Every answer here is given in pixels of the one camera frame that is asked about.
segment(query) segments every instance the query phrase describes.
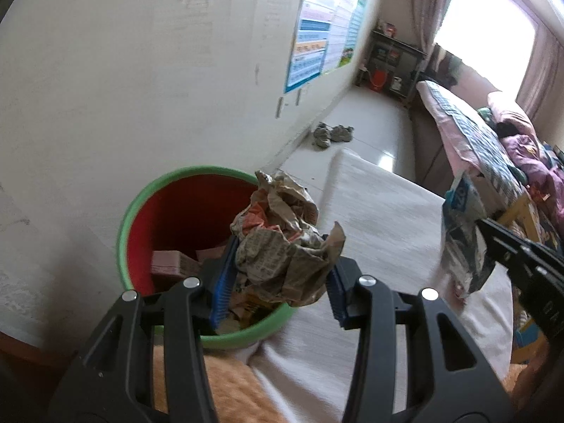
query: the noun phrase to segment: green rim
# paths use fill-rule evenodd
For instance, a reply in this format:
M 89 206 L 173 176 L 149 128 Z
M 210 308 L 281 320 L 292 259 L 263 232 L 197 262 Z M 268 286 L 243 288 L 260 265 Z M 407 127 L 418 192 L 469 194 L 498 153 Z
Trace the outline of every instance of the green rim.
M 119 276 L 123 287 L 126 290 L 135 289 L 131 283 L 131 278 L 129 278 L 127 248 L 129 232 L 131 231 L 131 226 L 133 225 L 133 221 L 135 220 L 137 213 L 139 213 L 141 207 L 150 199 L 151 196 L 154 195 L 154 193 L 181 178 L 188 178 L 189 176 L 195 175 L 223 175 L 230 176 L 231 178 L 237 178 L 250 184 L 258 184 L 257 179 L 253 175 L 249 175 L 248 173 L 244 173 L 239 170 L 234 170 L 233 168 L 216 167 L 214 165 L 179 168 L 178 170 L 169 172 L 149 183 L 139 193 L 139 195 L 137 195 L 132 203 L 129 204 L 129 207 L 123 216 L 121 225 L 119 226 L 117 235 L 117 268 L 119 270 Z M 202 336 L 202 346 L 209 349 L 245 347 L 258 340 L 264 339 L 279 330 L 293 315 L 294 310 L 295 309 L 291 308 L 289 305 L 282 304 L 274 312 L 267 316 L 267 318 L 264 318 L 262 321 L 259 321 L 246 329 L 242 329 L 231 334 L 223 334 L 221 336 Z

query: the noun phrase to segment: crumpled paper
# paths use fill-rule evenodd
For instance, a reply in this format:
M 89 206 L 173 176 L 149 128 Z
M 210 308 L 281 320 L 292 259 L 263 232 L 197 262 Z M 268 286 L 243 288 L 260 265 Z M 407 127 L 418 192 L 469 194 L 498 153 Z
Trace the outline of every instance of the crumpled paper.
M 486 217 L 472 179 L 462 172 L 445 195 L 441 255 L 441 267 L 455 277 L 456 295 L 460 298 L 480 290 L 495 267 L 476 226 L 478 219 Z
M 235 291 L 292 307 L 313 304 L 341 255 L 343 229 L 335 222 L 324 239 L 315 228 L 318 208 L 303 186 L 282 171 L 255 175 L 259 188 L 231 224 L 240 240 Z

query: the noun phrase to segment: white rug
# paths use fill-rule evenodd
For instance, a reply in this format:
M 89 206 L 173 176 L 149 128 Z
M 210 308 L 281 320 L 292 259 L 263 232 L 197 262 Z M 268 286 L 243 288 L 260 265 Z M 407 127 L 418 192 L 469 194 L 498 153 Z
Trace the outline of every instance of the white rug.
M 349 150 L 331 163 L 321 201 L 319 230 L 339 221 L 347 240 L 343 255 L 390 288 L 416 294 L 436 287 L 445 298 L 449 278 L 437 270 L 443 199 Z M 497 267 L 484 288 L 470 296 L 460 319 L 498 377 L 509 369 L 511 286 Z M 344 331 L 329 301 L 301 308 L 280 332 L 251 356 L 253 368 L 290 423 L 341 421 L 354 366 L 357 331 Z M 398 350 L 405 342 L 398 329 Z M 405 354 L 398 355 L 395 410 L 405 406 Z

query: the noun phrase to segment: trash can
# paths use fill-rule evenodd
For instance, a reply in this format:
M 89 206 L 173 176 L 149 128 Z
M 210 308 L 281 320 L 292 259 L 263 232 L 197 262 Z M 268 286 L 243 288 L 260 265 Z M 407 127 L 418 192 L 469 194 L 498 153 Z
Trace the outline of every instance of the trash can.
M 150 273 L 154 250 L 177 250 L 195 259 L 196 250 L 227 240 L 229 225 L 256 189 L 253 175 L 215 166 L 180 168 L 146 186 L 128 207 L 118 232 L 117 265 L 125 289 L 136 289 L 142 295 L 158 290 Z M 280 329 L 293 310 L 282 304 L 246 329 L 202 336 L 202 345 L 245 347 Z

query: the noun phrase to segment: silver screw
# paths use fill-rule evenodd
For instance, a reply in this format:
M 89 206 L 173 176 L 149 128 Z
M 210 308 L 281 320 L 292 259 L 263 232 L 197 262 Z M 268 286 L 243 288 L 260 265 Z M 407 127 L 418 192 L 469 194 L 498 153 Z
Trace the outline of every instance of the silver screw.
M 358 279 L 358 282 L 363 287 L 373 287 L 377 283 L 377 280 L 372 275 L 363 275 Z
M 200 285 L 200 281 L 196 277 L 188 277 L 182 282 L 186 288 L 197 288 Z
M 130 289 L 129 291 L 124 292 L 121 295 L 121 298 L 125 301 L 125 302 L 131 302 L 137 299 L 137 291 L 134 291 L 132 289 Z
M 439 298 L 439 293 L 433 288 L 424 288 L 421 290 L 421 295 L 428 301 L 436 301 Z

